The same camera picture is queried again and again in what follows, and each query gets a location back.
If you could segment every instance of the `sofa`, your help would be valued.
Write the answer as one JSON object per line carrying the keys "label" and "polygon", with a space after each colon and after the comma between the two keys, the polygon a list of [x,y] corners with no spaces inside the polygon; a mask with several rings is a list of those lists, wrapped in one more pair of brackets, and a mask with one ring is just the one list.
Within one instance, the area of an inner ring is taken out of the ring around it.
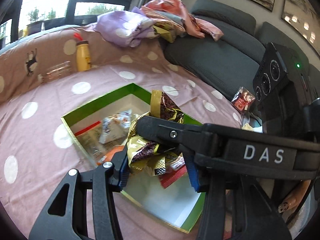
{"label": "sofa", "polygon": [[255,34],[253,16],[214,0],[197,0],[191,9],[194,17],[206,20],[224,35],[215,42],[209,35],[204,39],[192,36],[177,38],[164,48],[172,64],[181,65],[231,100],[239,87],[254,94],[252,80],[269,42],[297,51],[313,89],[320,94],[320,72],[309,65],[307,56],[286,34],[264,22]]}

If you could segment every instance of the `window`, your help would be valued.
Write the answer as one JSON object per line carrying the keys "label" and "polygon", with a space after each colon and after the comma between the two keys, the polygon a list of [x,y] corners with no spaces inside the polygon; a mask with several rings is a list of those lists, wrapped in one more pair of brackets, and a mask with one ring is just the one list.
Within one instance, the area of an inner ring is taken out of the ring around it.
{"label": "window", "polygon": [[65,17],[68,2],[69,0],[23,0],[19,30],[33,22]]}
{"label": "window", "polygon": [[119,10],[124,10],[124,6],[109,3],[77,2],[75,16],[100,15],[109,11]]}
{"label": "window", "polygon": [[12,23],[12,19],[10,19],[0,25],[0,39],[4,38],[4,44],[0,44],[0,48],[2,46],[6,46],[6,45],[10,44],[11,23]]}

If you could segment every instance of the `gold snack wrapper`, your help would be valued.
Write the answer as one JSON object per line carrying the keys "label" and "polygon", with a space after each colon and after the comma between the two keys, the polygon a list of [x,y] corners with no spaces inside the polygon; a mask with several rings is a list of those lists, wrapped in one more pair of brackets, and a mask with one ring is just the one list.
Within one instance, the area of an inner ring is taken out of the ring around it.
{"label": "gold snack wrapper", "polygon": [[183,112],[160,90],[153,90],[151,94],[150,112],[132,120],[128,134],[128,160],[131,173],[146,169],[151,176],[164,174],[166,163],[175,160],[179,154],[165,145],[150,142],[136,134],[136,123],[143,116],[153,117],[183,123]]}

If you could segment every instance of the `silver bolt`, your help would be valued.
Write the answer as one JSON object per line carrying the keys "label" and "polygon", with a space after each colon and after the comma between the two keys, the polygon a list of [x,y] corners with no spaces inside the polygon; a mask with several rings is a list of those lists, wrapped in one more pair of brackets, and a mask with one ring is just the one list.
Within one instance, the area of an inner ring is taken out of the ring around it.
{"label": "silver bolt", "polygon": [[77,170],[76,170],[76,169],[71,169],[71,170],[68,172],[68,174],[69,174],[70,176],[74,176],[74,175],[77,174]]}
{"label": "silver bolt", "polygon": [[171,131],[171,132],[170,132],[170,137],[171,137],[172,139],[176,138],[177,135],[178,135],[178,133],[177,133],[176,131]]}
{"label": "silver bolt", "polygon": [[103,164],[103,167],[105,167],[106,169],[110,168],[112,166],[112,162],[105,162]]}

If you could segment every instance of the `cardboard box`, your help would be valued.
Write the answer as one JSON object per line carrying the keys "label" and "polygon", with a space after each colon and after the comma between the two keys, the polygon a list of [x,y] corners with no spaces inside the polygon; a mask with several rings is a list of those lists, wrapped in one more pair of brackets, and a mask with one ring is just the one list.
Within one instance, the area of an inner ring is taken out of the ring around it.
{"label": "cardboard box", "polygon": [[[96,161],[85,151],[74,134],[121,111],[132,109],[133,114],[148,112],[150,99],[150,92],[132,83],[76,108],[61,119],[73,138],[75,147],[94,168],[97,166]],[[188,115],[185,115],[184,123],[200,125]],[[187,175],[164,189],[157,176],[150,177],[141,172],[130,176],[122,194],[166,224],[186,233],[190,232],[198,220],[204,204],[204,193],[194,191]]]}

